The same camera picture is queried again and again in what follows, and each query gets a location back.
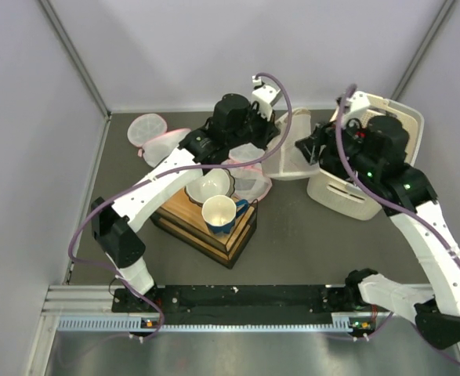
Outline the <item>white mesh laundry bag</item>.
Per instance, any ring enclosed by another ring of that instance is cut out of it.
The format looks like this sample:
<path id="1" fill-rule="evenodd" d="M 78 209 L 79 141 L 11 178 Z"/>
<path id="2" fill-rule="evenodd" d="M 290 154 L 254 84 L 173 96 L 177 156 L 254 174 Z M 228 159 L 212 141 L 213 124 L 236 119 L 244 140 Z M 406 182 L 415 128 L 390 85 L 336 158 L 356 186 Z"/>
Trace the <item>white mesh laundry bag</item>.
<path id="1" fill-rule="evenodd" d="M 261 162 L 263 174 L 270 179 L 297 180 L 308 179 L 316 175 L 320 167 L 309 164 L 295 142 L 305 139 L 312 133 L 311 113 L 306 108 L 292 111 L 292 125 L 281 148 L 272 156 Z"/>

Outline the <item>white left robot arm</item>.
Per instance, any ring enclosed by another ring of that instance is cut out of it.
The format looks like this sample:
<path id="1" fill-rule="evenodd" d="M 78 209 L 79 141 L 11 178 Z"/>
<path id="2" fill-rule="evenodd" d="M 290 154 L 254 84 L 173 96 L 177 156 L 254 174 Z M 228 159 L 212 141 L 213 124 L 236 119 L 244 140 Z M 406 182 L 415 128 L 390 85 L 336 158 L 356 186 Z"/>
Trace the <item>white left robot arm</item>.
<path id="1" fill-rule="evenodd" d="M 151 309 L 157 299 L 143 259 L 145 245 L 137 234 L 140 228 L 175 193 L 227 160 L 232 149 L 246 143 L 266 149 L 280 133 L 273 110 L 280 97 L 268 85 L 249 98 L 224 95 L 205 124 L 190 131 L 132 192 L 109 205 L 101 198 L 92 203 L 99 210 L 92 219 L 92 236 L 129 286 L 129 301 L 137 309 Z"/>

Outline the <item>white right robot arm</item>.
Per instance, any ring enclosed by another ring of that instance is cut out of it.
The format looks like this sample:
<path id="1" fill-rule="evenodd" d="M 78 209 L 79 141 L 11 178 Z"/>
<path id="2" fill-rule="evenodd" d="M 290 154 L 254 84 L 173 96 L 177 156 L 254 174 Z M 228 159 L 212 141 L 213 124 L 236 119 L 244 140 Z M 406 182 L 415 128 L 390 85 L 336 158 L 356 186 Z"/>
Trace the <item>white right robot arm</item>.
<path id="1" fill-rule="evenodd" d="M 382 205 L 432 287 L 425 294 L 373 269 L 354 270 L 345 279 L 346 304 L 355 310 L 388 309 L 413 323 L 434 348 L 447 349 L 460 342 L 460 249 L 428 178 L 405 161 L 409 139 L 397 118 L 378 115 L 365 124 L 353 117 L 342 128 L 333 121 L 319 123 L 295 147 L 303 160 L 353 179 Z"/>

